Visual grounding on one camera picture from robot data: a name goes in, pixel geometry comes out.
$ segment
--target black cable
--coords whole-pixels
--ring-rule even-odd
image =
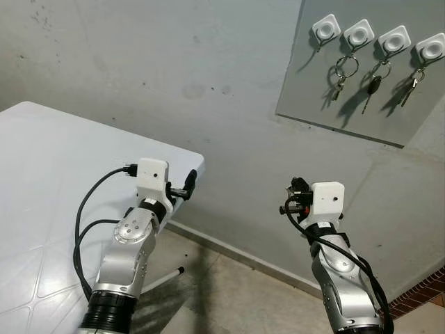
[[[94,221],[92,222],[90,225],[88,225],[83,231],[82,233],[79,235],[79,239],[76,242],[76,245],[74,246],[74,251],[73,251],[73,263],[74,263],[74,269],[76,270],[77,276],[79,277],[79,280],[81,281],[81,286],[82,286],[82,290],[83,293],[85,294],[85,297],[87,298],[87,300],[90,300],[91,297],[91,287],[88,284],[87,280],[85,279],[85,276],[83,274],[83,272],[80,270],[81,267],[81,253],[80,253],[80,246],[81,246],[81,242],[83,240],[83,238],[85,237],[85,235],[87,234],[87,232],[94,226],[101,224],[101,223],[111,223],[111,224],[117,224],[119,223],[119,221],[113,220],[113,219],[99,219],[98,221]]]
[[[377,281],[377,278],[373,275],[371,266],[369,263],[363,259],[362,257],[359,257],[359,260],[357,260],[355,257],[353,257],[350,253],[346,252],[344,249],[338,247],[337,245],[333,244],[332,242],[329,242],[327,240],[321,239],[320,237],[316,237],[312,233],[306,231],[304,228],[300,226],[300,224],[292,217],[292,213],[289,209],[289,203],[290,202],[298,202],[298,199],[295,196],[292,196],[286,200],[284,203],[284,210],[286,212],[287,218],[290,220],[292,225],[300,231],[306,238],[309,240],[317,241],[319,244],[323,244],[325,246],[328,246],[340,254],[342,254],[344,257],[347,257],[350,261],[352,261],[354,264],[356,264],[368,277],[371,283],[371,286],[373,288],[375,298],[377,299],[377,302],[379,303],[382,311],[383,311],[383,331],[384,334],[393,334],[394,333],[394,323],[392,321],[391,315],[389,314],[389,306],[387,297],[385,295],[385,292],[383,291],[382,286]]]
[[[137,171],[137,165],[130,165],[130,166],[126,166],[123,168],[118,168],[115,170],[112,170],[111,172],[109,172],[108,174],[106,174],[105,176],[103,176],[99,181],[97,181],[89,190],[89,192],[87,192],[87,194],[85,195],[85,197],[83,198],[81,204],[79,205],[79,209],[77,210],[77,215],[76,215],[76,223],[74,226],[74,244],[78,244],[79,242],[79,230],[80,230],[80,224],[81,224],[81,215],[82,215],[82,210],[83,207],[85,207],[86,201],[90,198],[91,194],[97,189],[97,187],[106,179],[108,179],[110,176],[120,173],[120,172],[128,172],[130,174],[132,173],[136,173]],[[83,274],[83,268],[82,268],[82,263],[80,261],[80,255],[76,254],[79,253],[79,247],[76,248],[74,247],[75,252],[73,253],[73,262],[74,262],[74,268],[76,269],[76,273],[77,276],[79,277],[79,280],[81,281],[81,285],[82,285],[82,289],[83,292],[85,293],[85,296],[87,297],[87,299],[89,300],[89,297],[91,295],[91,287],[89,286],[88,282],[86,281],[84,274]]]

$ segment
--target gray wall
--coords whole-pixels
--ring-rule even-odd
[[[299,7],[3,0],[0,109],[31,100],[202,153],[177,220],[310,280],[284,187],[343,182],[343,227],[393,296],[444,259],[445,98],[403,150],[276,116]]]

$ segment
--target floor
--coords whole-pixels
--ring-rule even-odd
[[[332,334],[321,300],[169,230],[158,238],[146,282],[186,272],[143,294],[132,334]],[[396,321],[395,333],[443,334],[432,303]]]

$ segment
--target key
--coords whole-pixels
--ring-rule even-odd
[[[364,107],[362,110],[362,115],[364,114],[364,112],[368,106],[371,96],[373,96],[373,94],[377,91],[377,89],[379,89],[381,83],[382,83],[382,77],[380,75],[378,75],[369,84],[368,90],[367,90],[368,98],[366,99],[366,103],[364,104]]]
[[[332,96],[332,101],[337,101],[340,95],[340,92],[343,90],[345,86],[346,77],[340,77],[338,82],[335,84],[335,92]]]
[[[405,93],[405,95],[403,96],[402,100],[399,102],[401,103],[400,106],[404,106],[406,101],[408,100],[408,98],[410,97],[412,91],[417,87],[417,84],[419,83],[419,80],[417,80],[416,78],[414,78],[411,81],[411,84],[408,86],[407,92]]]

